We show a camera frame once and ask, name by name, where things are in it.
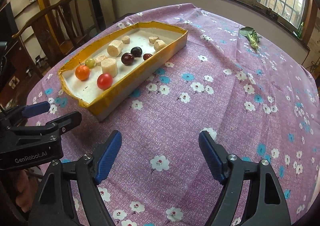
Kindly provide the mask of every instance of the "silver bolt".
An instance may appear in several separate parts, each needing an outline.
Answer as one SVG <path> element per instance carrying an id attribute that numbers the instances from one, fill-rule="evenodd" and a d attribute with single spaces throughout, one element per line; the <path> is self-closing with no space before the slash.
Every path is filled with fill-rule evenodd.
<path id="1" fill-rule="evenodd" d="M 59 160 L 58 159 L 53 159 L 51 161 L 52 165 L 57 165 L 59 163 Z"/>
<path id="2" fill-rule="evenodd" d="M 229 155 L 228 158 L 232 161 L 237 160 L 237 156 L 234 154 Z"/>
<path id="3" fill-rule="evenodd" d="M 266 160 L 266 159 L 262 159 L 262 160 L 261 160 L 261 163 L 262 163 L 263 165 L 268 165 L 268 164 L 269 164 L 268 160 Z"/>
<path id="4" fill-rule="evenodd" d="M 92 154 L 84 154 L 83 155 L 84 160 L 89 160 L 89 159 L 91 159 L 91 157 L 92 157 Z"/>

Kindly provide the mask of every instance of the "floral tablecloth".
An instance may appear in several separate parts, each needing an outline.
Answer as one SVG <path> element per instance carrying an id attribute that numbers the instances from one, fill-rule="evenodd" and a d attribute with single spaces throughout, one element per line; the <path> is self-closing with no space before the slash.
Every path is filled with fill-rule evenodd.
<path id="1" fill-rule="evenodd" d="M 243 160 L 269 160 L 295 222 L 307 210 L 320 162 L 319 98 L 311 75 L 265 38 L 254 51 L 238 33 L 241 25 L 192 4 L 126 17 L 89 43 L 148 21 L 189 30 L 187 45 L 104 122 L 61 90 L 57 71 L 78 49 L 30 92 L 28 104 L 47 100 L 51 107 L 29 124 L 44 125 L 74 110 L 82 113 L 81 125 L 62 137 L 63 162 L 91 153 L 113 130 L 122 133 L 118 157 L 99 185 L 116 224 L 204 225 L 222 188 L 199 149 L 202 130 Z M 79 219 L 88 224 L 72 185 Z M 233 225 L 241 219 L 245 200 L 243 194 Z"/>

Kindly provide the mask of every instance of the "banana slice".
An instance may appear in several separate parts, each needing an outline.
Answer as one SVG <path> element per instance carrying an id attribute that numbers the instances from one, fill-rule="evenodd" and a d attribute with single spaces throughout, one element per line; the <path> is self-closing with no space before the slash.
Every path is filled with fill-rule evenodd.
<path id="1" fill-rule="evenodd" d="M 110 56 L 118 57 L 119 54 L 122 52 L 122 49 L 123 49 L 123 42 L 114 40 L 108 45 L 107 51 Z"/>
<path id="2" fill-rule="evenodd" d="M 149 42 L 154 44 L 155 41 L 159 40 L 159 36 L 150 36 L 149 37 Z"/>
<path id="3" fill-rule="evenodd" d="M 155 44 L 153 48 L 156 50 L 156 52 L 160 51 L 162 48 L 166 47 L 167 44 L 162 40 L 155 41 Z"/>
<path id="4" fill-rule="evenodd" d="M 101 62 L 102 73 L 108 73 L 113 78 L 118 74 L 117 60 L 112 58 L 107 58 Z"/>
<path id="5" fill-rule="evenodd" d="M 121 41 L 124 43 L 124 44 L 128 44 L 130 43 L 130 37 L 125 35 L 124 37 L 121 38 Z"/>
<path id="6" fill-rule="evenodd" d="M 105 55 L 100 55 L 95 59 L 95 62 L 98 66 L 101 66 L 101 62 L 105 59 L 107 59 L 108 57 Z"/>

